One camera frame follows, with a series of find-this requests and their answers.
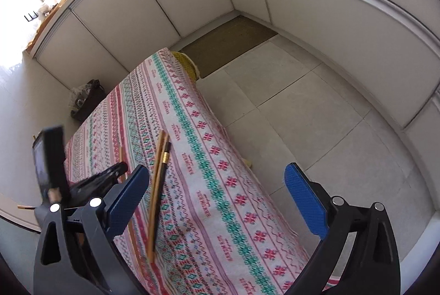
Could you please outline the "bamboo chopstick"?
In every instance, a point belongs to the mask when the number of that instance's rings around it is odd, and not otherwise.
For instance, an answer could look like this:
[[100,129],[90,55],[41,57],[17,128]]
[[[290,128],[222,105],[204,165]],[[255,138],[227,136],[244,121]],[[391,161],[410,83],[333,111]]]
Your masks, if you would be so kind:
[[35,206],[25,206],[25,205],[17,205],[17,209],[20,210],[35,210]]
[[154,225],[155,225],[155,207],[157,202],[156,192],[157,192],[157,183],[159,179],[159,168],[161,164],[161,156],[163,152],[163,146],[166,138],[166,132],[161,130],[159,132],[159,138],[157,140],[157,150],[154,160],[154,170],[152,176],[152,189],[151,189],[151,199],[150,199],[150,209],[149,209],[149,227],[148,227],[148,245],[147,245],[147,254],[149,263],[152,264],[154,262],[154,250],[153,250],[153,238],[154,238]]
[[157,152],[155,156],[154,172],[152,176],[152,192],[150,199],[150,210],[149,210],[149,227],[148,227],[148,260],[150,264],[154,263],[154,248],[155,239],[157,236],[157,222],[159,217],[159,207],[160,207],[160,185],[162,182],[163,173],[163,158],[166,149],[166,143],[169,140],[169,135],[161,130],[159,132],[159,138],[157,141]]

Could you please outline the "dark trash bin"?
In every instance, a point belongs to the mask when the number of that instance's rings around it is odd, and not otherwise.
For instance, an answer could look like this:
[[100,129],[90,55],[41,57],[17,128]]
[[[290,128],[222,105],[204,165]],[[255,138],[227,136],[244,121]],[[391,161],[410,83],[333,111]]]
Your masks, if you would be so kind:
[[94,109],[106,98],[107,93],[100,80],[92,79],[84,85],[70,90],[68,106],[71,117],[83,123]]

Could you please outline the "patterned striped tablecloth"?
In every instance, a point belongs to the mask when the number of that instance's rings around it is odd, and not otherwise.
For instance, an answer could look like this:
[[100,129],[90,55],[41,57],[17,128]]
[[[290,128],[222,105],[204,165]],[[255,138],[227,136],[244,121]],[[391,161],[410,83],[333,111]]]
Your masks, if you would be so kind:
[[140,283],[150,294],[284,294],[309,255],[168,49],[139,64],[68,141],[68,180],[120,161],[152,169],[161,130],[171,154],[154,263],[148,195],[115,239]]

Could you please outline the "brown floor mat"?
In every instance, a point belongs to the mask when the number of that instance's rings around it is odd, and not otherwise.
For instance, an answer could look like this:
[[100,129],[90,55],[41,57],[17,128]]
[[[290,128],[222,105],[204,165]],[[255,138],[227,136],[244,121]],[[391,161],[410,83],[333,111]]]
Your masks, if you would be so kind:
[[276,34],[258,22],[238,16],[180,51],[189,56],[198,67],[201,77],[205,78]]

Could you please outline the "white lower cabinets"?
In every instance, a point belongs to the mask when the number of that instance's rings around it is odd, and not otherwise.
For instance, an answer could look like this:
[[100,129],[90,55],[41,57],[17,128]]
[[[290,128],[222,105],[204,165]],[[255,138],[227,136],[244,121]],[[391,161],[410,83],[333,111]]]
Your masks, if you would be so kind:
[[314,51],[352,83],[409,148],[439,199],[439,0],[67,0],[30,56],[67,87],[106,87],[147,54],[235,14]]

